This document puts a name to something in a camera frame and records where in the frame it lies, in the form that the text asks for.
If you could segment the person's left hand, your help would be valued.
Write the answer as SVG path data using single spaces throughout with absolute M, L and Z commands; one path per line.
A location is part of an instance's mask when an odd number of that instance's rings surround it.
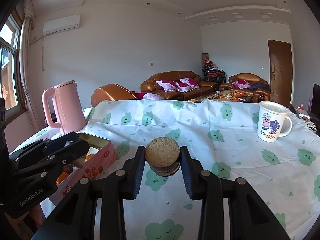
M 9 223 L 5 226 L 5 229 L 9 229 L 8 239 L 31 239 L 46 219 L 40 204 L 16 219 L 6 212 L 4 215 Z

